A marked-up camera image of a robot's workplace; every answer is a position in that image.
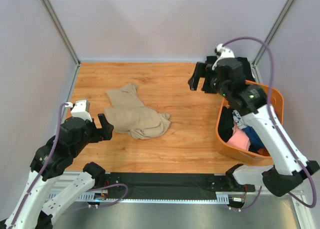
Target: garment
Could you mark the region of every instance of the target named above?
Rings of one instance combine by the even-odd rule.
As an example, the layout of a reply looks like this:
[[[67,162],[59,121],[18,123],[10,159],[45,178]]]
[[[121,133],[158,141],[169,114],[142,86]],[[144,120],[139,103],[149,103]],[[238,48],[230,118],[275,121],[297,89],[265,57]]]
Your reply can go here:
[[[220,121],[218,125],[218,133],[220,138],[227,142],[233,135],[234,119],[233,108],[223,107],[220,115]]]
[[[138,87],[128,83],[120,89],[108,90],[113,107],[104,109],[105,116],[117,133],[142,140],[160,137],[170,127],[170,114],[146,107],[137,95]]]
[[[232,130],[233,130],[233,135],[228,140],[227,144],[229,144],[230,146],[248,151],[251,143],[246,133],[243,130],[241,130],[235,122]]]
[[[260,148],[264,148],[265,145],[261,141],[260,137],[256,133],[256,131],[251,127],[246,125],[243,118],[239,114],[237,110],[234,110],[232,113],[233,120],[236,123],[236,125],[245,132],[245,134],[249,137],[251,144],[254,146],[254,150],[258,151]]]

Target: wooden table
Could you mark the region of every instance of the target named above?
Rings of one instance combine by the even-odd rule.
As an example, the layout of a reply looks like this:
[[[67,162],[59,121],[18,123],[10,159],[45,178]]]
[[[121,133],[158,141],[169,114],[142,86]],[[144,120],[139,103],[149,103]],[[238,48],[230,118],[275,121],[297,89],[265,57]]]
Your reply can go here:
[[[97,115],[111,106],[106,90],[127,83],[140,85],[137,93],[147,107],[170,113],[171,127],[149,140],[114,132],[110,141],[87,145],[67,171],[82,171],[86,163],[95,162],[107,172],[225,173],[241,163],[215,151],[222,97],[201,91],[203,80],[198,91],[190,91],[187,81],[194,69],[194,63],[83,63],[72,102],[89,100],[97,127]]]

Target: towel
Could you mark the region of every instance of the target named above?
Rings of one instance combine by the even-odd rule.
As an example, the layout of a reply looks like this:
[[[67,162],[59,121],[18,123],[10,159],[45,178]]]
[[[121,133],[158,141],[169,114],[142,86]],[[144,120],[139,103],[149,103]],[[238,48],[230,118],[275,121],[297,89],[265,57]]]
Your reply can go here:
[[[113,107],[105,108],[104,114],[117,133],[142,140],[160,137],[170,127],[170,114],[146,107],[137,95],[138,87],[128,83],[120,89],[108,90],[106,93]]]

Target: orange plastic bin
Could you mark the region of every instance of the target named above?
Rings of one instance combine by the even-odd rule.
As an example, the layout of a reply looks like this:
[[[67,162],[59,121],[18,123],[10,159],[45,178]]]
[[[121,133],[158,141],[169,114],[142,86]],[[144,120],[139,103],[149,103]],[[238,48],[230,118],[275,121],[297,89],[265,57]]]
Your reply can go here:
[[[268,93],[269,86],[267,86],[267,85],[255,83],[255,82],[248,81],[248,80],[246,81],[246,83],[260,85],[262,87],[262,89],[264,90],[264,92],[266,94]],[[284,123],[284,97],[277,89],[274,89],[274,88],[272,89],[271,103],[274,107],[274,110],[278,116],[279,121],[281,122],[281,124],[283,124]],[[271,159],[271,156],[269,155],[267,149],[265,149],[265,148],[260,149],[259,150],[260,154],[257,154],[257,153],[251,152],[251,151],[245,151],[243,149],[230,146],[220,138],[219,133],[218,133],[218,125],[220,122],[222,108],[223,108],[223,106],[227,106],[227,105],[228,105],[228,101],[224,98],[221,103],[219,116],[218,116],[217,124],[215,127],[215,134],[218,139],[216,142],[216,145],[215,145],[216,150],[222,155],[243,161],[248,164],[254,164],[256,162],[261,162],[262,160]]]

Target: white backdrop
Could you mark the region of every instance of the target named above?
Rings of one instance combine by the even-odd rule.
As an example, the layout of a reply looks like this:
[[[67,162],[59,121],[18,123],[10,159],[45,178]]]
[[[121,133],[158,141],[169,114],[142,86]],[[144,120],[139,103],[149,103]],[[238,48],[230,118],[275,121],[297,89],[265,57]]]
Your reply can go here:
[[[54,135],[75,64],[40,0],[0,0],[0,221]]]
[[[196,62],[267,37],[286,0],[50,0],[81,61]],[[237,42],[254,59],[259,45]]]
[[[274,87],[284,96],[284,127],[310,160],[320,162],[320,5],[319,0],[297,0],[271,43],[275,59]],[[265,54],[258,64],[262,81],[269,82]],[[313,176],[320,193],[320,172]],[[304,189],[310,198],[310,185]],[[320,227],[320,202],[312,210]]]

